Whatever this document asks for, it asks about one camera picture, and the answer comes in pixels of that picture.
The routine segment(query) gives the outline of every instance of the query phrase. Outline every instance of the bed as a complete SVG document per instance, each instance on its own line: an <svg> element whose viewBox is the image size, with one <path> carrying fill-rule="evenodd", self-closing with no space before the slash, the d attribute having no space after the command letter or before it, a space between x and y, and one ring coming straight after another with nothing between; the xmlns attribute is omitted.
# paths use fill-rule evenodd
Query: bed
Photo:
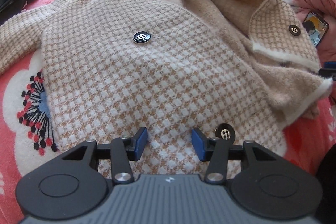
<svg viewBox="0 0 336 224"><path fill-rule="evenodd" d="M26 9L53 0L36 0ZM0 223L15 224L23 215L15 199L19 179L59 155L43 86L39 51L28 54L0 77ZM329 99L318 102L316 120L300 118L284 130L287 160L315 174L336 142Z"/></svg>

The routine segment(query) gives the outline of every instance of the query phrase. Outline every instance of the cardigan sleeve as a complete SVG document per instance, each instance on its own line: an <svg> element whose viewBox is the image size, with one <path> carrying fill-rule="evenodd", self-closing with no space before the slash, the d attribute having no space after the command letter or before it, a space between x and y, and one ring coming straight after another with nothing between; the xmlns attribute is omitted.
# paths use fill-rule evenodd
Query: cardigan sleeve
<svg viewBox="0 0 336 224"><path fill-rule="evenodd" d="M32 9L0 26L0 75L41 45L43 28L53 14L49 5Z"/></svg>

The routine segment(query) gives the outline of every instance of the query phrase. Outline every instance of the embroidered flower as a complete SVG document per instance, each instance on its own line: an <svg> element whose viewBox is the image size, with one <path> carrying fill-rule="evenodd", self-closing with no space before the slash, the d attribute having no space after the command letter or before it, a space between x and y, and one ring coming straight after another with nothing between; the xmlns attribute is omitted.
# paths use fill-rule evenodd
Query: embroidered flower
<svg viewBox="0 0 336 224"><path fill-rule="evenodd" d="M34 140L34 148L44 155L46 146L56 152L57 146L51 127L50 112L47 105L47 95L43 86L42 72L29 79L26 90L21 93L23 110L17 113L19 123L29 127L27 136Z"/></svg>
<svg viewBox="0 0 336 224"><path fill-rule="evenodd" d="M44 87L41 52L23 58L10 70L2 95L3 120L14 139L19 173L25 174L59 155Z"/></svg>

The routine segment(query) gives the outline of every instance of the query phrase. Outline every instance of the circular pad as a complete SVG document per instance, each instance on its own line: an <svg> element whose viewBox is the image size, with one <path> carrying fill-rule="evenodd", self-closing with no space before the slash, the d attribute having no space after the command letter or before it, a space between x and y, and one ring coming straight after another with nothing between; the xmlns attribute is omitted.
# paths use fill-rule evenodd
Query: circular pad
<svg viewBox="0 0 336 224"><path fill-rule="evenodd" d="M108 190L105 178L88 165L50 161L19 181L16 200L25 215L59 221L96 208Z"/></svg>
<svg viewBox="0 0 336 224"><path fill-rule="evenodd" d="M71 195L77 190L79 181L70 175L53 175L46 177L40 183L40 190L52 198Z"/></svg>
<svg viewBox="0 0 336 224"><path fill-rule="evenodd" d="M264 218L288 220L312 214L322 198L318 180L290 163L258 162L236 175L234 199Z"/></svg>

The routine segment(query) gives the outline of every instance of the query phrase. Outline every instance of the white trim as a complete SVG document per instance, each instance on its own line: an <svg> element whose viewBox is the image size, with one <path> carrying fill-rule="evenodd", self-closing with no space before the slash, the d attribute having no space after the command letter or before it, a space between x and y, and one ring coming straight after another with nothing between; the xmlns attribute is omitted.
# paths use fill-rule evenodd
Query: white trim
<svg viewBox="0 0 336 224"><path fill-rule="evenodd" d="M295 54L272 51L260 44L255 43L252 38L250 38L250 40L252 42L254 52L259 52L261 54L264 54L268 56L269 58L272 58L275 61L280 61L280 62L291 61L291 62L300 64L302 66L308 67L310 69L313 69L315 71L318 71L320 69L319 64L316 63L315 61L308 60L306 58L303 58Z"/></svg>
<svg viewBox="0 0 336 224"><path fill-rule="evenodd" d="M298 119L298 117L300 117L313 102L321 99L321 97L332 85L332 78L324 79L321 85L303 100L301 106L294 113L292 113L290 116L286 116L285 113L287 125L292 124L296 119Z"/></svg>

